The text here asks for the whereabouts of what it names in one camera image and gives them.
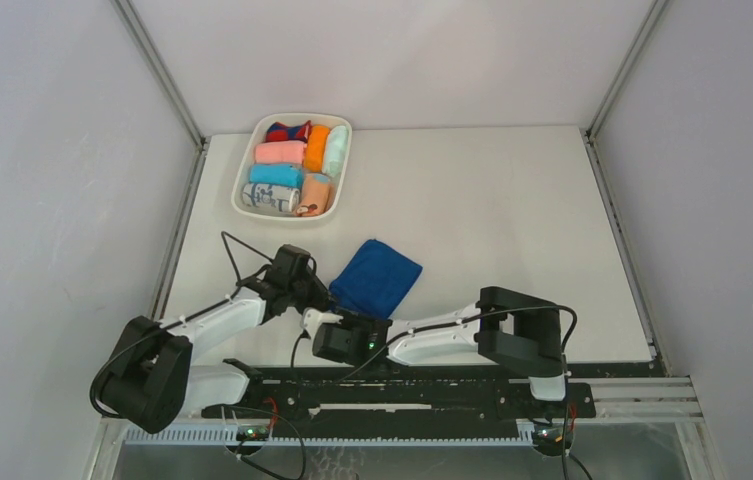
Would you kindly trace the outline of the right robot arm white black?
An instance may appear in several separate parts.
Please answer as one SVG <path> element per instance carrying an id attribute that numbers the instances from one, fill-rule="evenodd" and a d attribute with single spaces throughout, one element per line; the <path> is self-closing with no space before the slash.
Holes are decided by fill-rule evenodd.
<path id="1" fill-rule="evenodd" d="M 566 306 L 507 290 L 481 289 L 476 303 L 422 320 L 378 320 L 340 309 L 309 308 L 302 327 L 317 358 L 352 366 L 352 374 L 377 363 L 406 367 L 474 354 L 528 380 L 530 402 L 544 416 L 570 400 L 564 350 L 573 333 L 561 315 Z"/>

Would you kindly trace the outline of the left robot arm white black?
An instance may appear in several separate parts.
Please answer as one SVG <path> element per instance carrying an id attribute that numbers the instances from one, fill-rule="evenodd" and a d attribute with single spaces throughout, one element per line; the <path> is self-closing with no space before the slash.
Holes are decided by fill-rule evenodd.
<path id="1" fill-rule="evenodd" d="M 250 381 L 245 368 L 225 361 L 205 364 L 203 357 L 291 308 L 305 313 L 330 304 L 313 257 L 283 245 L 268 264 L 239 279 L 232 294 L 209 307 L 171 322 L 131 319 L 94 375 L 89 401 L 100 415 L 128 420 L 150 434 L 217 405 L 253 416 L 263 407 L 263 388 Z"/>

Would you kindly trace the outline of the orange towel with blue dots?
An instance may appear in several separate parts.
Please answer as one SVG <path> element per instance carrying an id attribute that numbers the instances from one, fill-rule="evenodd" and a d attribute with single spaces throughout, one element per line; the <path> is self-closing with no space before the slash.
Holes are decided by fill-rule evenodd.
<path id="1" fill-rule="evenodd" d="M 317 173 L 307 174 L 300 191 L 300 202 L 294 214 L 297 217 L 322 215 L 327 209 L 331 189 L 331 180 L 328 176 Z"/>

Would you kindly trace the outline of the blue microfiber towel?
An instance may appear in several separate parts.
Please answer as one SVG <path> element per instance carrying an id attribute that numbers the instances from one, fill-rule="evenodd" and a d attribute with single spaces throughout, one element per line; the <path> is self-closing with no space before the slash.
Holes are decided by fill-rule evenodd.
<path id="1" fill-rule="evenodd" d="M 389 245 L 365 241 L 329 285 L 336 306 L 389 319 L 415 285 L 423 267 Z"/>

